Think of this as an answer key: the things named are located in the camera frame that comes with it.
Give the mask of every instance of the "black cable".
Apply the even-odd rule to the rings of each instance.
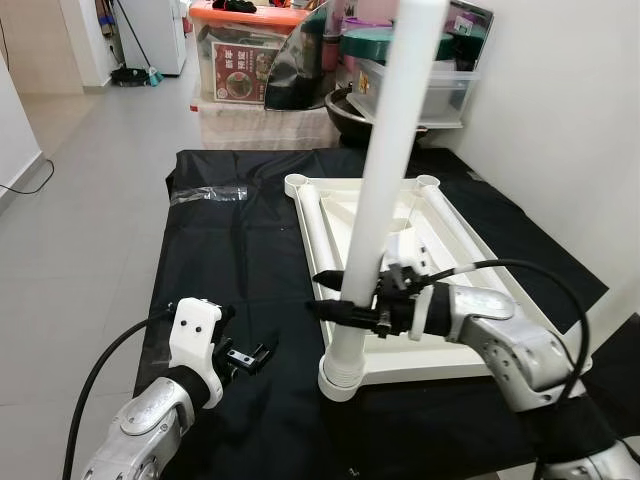
[[[631,458],[633,458],[635,462],[640,465],[640,455],[638,455],[636,451],[631,448],[631,445],[629,445],[625,439],[621,438],[620,441],[624,444],[625,447],[627,447],[627,451],[629,452],[629,455],[631,455]]]
[[[559,405],[569,397],[569,394],[573,390],[573,387],[575,387],[576,383],[578,383],[578,380],[580,379],[580,375],[584,370],[584,366],[589,356],[589,341],[590,341],[591,331],[589,329],[589,322],[587,321],[587,314],[585,313],[585,309],[582,306],[580,299],[573,292],[571,287],[569,287],[569,285],[567,285],[560,276],[532,262],[527,262],[524,260],[504,259],[504,260],[484,260],[481,262],[474,262],[472,265],[476,269],[488,268],[488,267],[526,268],[527,270],[531,270],[541,275],[544,275],[549,280],[553,281],[565,293],[565,295],[569,298],[569,300],[571,300],[571,303],[573,304],[573,306],[575,307],[578,313],[578,321],[580,322],[580,327],[581,327],[580,349],[578,351],[578,358],[575,361],[575,366],[571,371],[571,373],[568,375],[567,380],[565,381],[565,384],[564,384],[564,388],[560,393],[560,396],[558,397],[558,401],[556,404]],[[451,268],[449,270],[436,273],[435,275],[428,276],[428,281],[431,283],[437,282],[444,278],[457,275],[458,273],[463,273],[463,271],[464,269]]]
[[[533,476],[531,480],[540,480],[542,478],[542,469],[544,467],[544,463],[542,463],[539,459],[536,460],[536,468],[533,471]]]
[[[124,16],[124,19],[127,21],[127,25],[129,25],[129,30],[131,30],[131,33],[133,33],[133,38],[136,39],[136,43],[138,44],[138,47],[140,48],[140,51],[142,52],[142,56],[144,57],[144,61],[147,62],[147,65],[149,66],[149,68],[151,68],[151,64],[149,63],[149,59],[147,58],[147,54],[144,53],[144,49],[142,48],[142,45],[140,44],[140,40],[138,40],[138,36],[136,35],[136,31],[131,26],[131,22],[129,21],[129,17],[127,16],[127,12],[125,12],[124,8],[122,8],[122,3],[120,3],[120,0],[116,0],[116,2],[118,2],[118,6],[120,7],[120,10],[122,10],[122,15]]]
[[[4,35],[4,25],[2,25],[2,17],[0,17],[0,30],[2,30],[2,43],[4,43],[4,51],[7,54],[7,70],[9,70],[9,49],[7,48],[7,37]]]
[[[556,332],[552,332],[551,330],[549,330],[549,333],[554,337],[556,337],[556,339],[558,340],[558,343],[562,347],[562,350],[564,350],[564,354],[567,356],[567,359],[569,360],[571,367],[576,368],[576,362],[574,362],[573,358],[571,358],[571,353],[569,353],[569,349],[567,348],[567,345],[564,343],[564,340],[562,340],[560,335],[558,335]]]
[[[142,330],[146,327],[151,320],[158,318],[162,315],[165,315],[167,312],[164,311],[160,314],[156,314],[153,316],[149,316],[149,318],[142,320],[139,323],[136,323],[133,327],[129,328],[126,332],[116,338],[111,345],[107,347],[107,349],[100,355],[100,358],[95,363],[91,372],[89,372],[89,376],[84,382],[82,386],[82,390],[80,391],[80,396],[78,397],[78,401],[76,402],[76,408],[73,411],[73,417],[71,417],[71,427],[69,427],[69,436],[67,437],[67,449],[64,454],[64,468],[62,470],[62,480],[71,480],[71,470],[73,469],[73,457],[76,452],[76,441],[78,440],[78,431],[80,430],[80,420],[82,419],[82,412],[84,411],[84,407],[87,404],[87,400],[89,399],[89,393],[91,392],[91,388],[93,387],[94,382],[96,381],[96,377],[100,373],[100,370],[107,363],[107,360],[111,356],[116,349],[122,345],[122,343],[131,337],[138,330]]]
[[[20,195],[33,195],[34,193],[38,193],[40,190],[42,190],[42,188],[47,183],[49,183],[49,180],[51,180],[51,177],[53,177],[53,174],[56,171],[56,167],[55,167],[55,165],[53,164],[53,162],[51,160],[49,160],[48,158],[45,158],[45,162],[48,162],[49,165],[51,165],[51,173],[49,173],[49,176],[47,178],[45,178],[44,182],[42,182],[40,184],[40,186],[38,188],[36,188],[35,190],[32,190],[30,192],[23,192],[23,191],[20,191],[20,190],[16,190],[15,188],[7,187],[6,185],[2,185],[1,183],[0,183],[0,188],[6,188],[10,192],[18,193]]]

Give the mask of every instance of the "table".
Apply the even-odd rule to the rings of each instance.
[[[184,151],[170,192],[246,187],[237,201],[198,200],[169,210],[150,312],[194,296],[236,307],[227,333],[239,350],[279,340],[267,367],[236,380],[203,412],[165,471],[167,479],[465,478],[532,460],[533,454],[490,378],[363,387],[333,404],[316,378],[324,347],[304,303],[313,298],[289,173],[359,177],[365,152]],[[474,180],[444,149],[416,151],[407,176],[435,175],[441,189],[498,257],[524,258],[561,274],[592,305],[606,287],[497,190]],[[552,284],[513,270],[550,320],[566,331],[575,315]],[[168,362],[171,323],[146,331],[140,392]],[[633,318],[595,356],[585,382],[620,435],[640,431],[640,372]]]

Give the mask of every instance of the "plastic container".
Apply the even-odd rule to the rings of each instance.
[[[202,98],[216,102],[264,103],[273,59],[306,10],[256,7],[256,13],[214,9],[194,1],[193,21]]]
[[[460,128],[468,94],[478,79],[475,72],[452,70],[450,60],[434,62],[429,89],[422,106],[420,126],[428,128]],[[385,67],[371,60],[358,59],[354,72],[353,92],[348,101],[368,120],[375,121],[376,107]]]
[[[387,57],[387,49],[393,39],[393,28],[388,27],[367,27],[358,19],[351,20],[356,25],[351,28],[347,27],[347,31],[343,35],[340,51],[343,54],[344,64],[349,70],[355,70],[355,62],[358,58],[373,60],[377,63],[383,63]],[[437,61],[448,61],[453,65],[455,70],[455,47],[453,35],[443,33],[440,37],[440,45],[436,55]]]
[[[367,22],[358,17],[347,17],[344,19],[342,25],[344,32],[350,32],[351,30],[358,30],[360,28],[375,28],[375,27],[392,27],[391,22]]]

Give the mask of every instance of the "tile floor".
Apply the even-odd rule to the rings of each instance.
[[[20,101],[31,129],[47,157],[80,125],[101,95],[47,95],[21,93]]]
[[[202,148],[189,111],[197,75],[191,48],[177,79],[65,102],[60,128],[44,137],[56,174],[0,216],[2,478],[60,478],[84,378],[106,345],[146,316],[168,208],[164,178],[176,152]],[[119,349],[94,387],[76,478],[131,396],[141,344],[137,334]]]

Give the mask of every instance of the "white pvc pipe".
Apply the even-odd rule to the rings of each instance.
[[[371,304],[447,6],[446,0],[402,0],[398,7],[342,284],[341,298],[359,306]],[[321,363],[325,394],[333,387],[348,392],[340,400],[355,394],[364,375],[364,335],[336,325]]]
[[[324,219],[322,210],[320,209],[320,196],[316,187],[311,184],[302,185],[296,189],[302,213],[304,215],[304,224],[307,228],[309,236],[309,248],[313,252],[313,262],[317,273],[325,270],[335,270],[336,263],[333,258],[331,244],[327,237],[327,230],[324,227]],[[338,293],[329,288],[320,287],[323,299],[337,299]]]
[[[440,189],[435,185],[425,185],[424,187],[420,188],[420,193],[425,198],[425,200],[429,202],[429,205],[431,205],[438,212],[440,218],[449,227],[456,238],[460,240],[460,243],[462,243],[462,246],[471,257],[471,260],[473,262],[486,260],[487,258],[482,254],[482,252],[478,248],[478,245],[476,245],[476,242],[474,242],[473,239],[469,236],[460,221],[456,218],[451,208],[449,208],[447,200],[444,198],[444,195],[442,194]],[[509,290],[502,282],[502,280],[500,280],[500,277],[494,269],[482,268],[478,270],[478,273],[482,275],[490,288],[511,296],[511,293],[509,293]]]

